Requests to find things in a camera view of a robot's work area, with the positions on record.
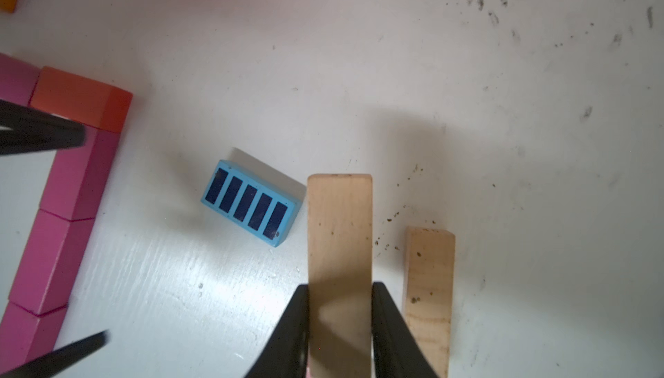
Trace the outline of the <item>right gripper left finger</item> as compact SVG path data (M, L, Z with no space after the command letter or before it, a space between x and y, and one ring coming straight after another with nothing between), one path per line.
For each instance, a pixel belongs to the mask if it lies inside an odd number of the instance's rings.
M309 296L309 287L306 284L296 288L265 348L246 373L246 378L307 376Z

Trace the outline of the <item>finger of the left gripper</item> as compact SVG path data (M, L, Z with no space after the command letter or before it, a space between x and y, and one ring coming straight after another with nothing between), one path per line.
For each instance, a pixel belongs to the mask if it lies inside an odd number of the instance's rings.
M110 331L102 331L52 351L15 369L4 372L1 378L51 378L93 355L106 346Z
M1 155L72 149L86 144L86 127L1 100Z

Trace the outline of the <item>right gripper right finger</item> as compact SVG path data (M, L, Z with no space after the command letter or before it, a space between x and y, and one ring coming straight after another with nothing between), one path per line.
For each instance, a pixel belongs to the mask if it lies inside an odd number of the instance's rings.
M378 378L438 378L425 359L387 287L372 286L373 358Z

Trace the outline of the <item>magenta block bottom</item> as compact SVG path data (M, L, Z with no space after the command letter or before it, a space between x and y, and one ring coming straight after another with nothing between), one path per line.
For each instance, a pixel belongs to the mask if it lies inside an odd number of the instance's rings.
M66 306L35 315L9 302L1 322L1 373L52 351L66 314Z

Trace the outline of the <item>magenta block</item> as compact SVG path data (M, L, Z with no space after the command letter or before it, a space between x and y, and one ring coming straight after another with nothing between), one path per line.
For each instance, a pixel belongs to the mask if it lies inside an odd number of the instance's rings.
M0 98L28 107L41 69L17 58L0 55Z
M120 135L85 127L84 146L55 154L40 209L69 221L95 218Z
M35 315L9 302L1 322L1 373L52 351L66 314L66 306Z
M68 221L38 211L10 289L10 302L36 315L67 305L93 224L93 218Z

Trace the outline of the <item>red block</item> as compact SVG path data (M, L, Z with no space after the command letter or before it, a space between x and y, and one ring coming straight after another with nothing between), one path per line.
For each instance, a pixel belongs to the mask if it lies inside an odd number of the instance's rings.
M41 70L30 105L108 132L122 132L133 94L58 68Z

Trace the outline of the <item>wooden block horizontal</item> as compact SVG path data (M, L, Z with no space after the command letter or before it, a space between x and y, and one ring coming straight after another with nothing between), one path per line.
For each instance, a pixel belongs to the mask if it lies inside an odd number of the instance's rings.
M456 237L443 229L406 229L404 316L425 359L448 376Z

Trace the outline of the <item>blue striped block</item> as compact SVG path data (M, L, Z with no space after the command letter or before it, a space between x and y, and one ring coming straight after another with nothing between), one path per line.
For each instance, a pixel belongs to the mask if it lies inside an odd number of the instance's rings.
M305 196L303 184L234 148L214 168L201 202L276 248L290 234Z

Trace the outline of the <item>wooden dotted block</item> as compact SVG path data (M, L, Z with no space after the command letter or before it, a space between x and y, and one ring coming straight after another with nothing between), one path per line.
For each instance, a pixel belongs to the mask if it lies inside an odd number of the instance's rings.
M308 179L310 368L314 377L371 375L373 179Z

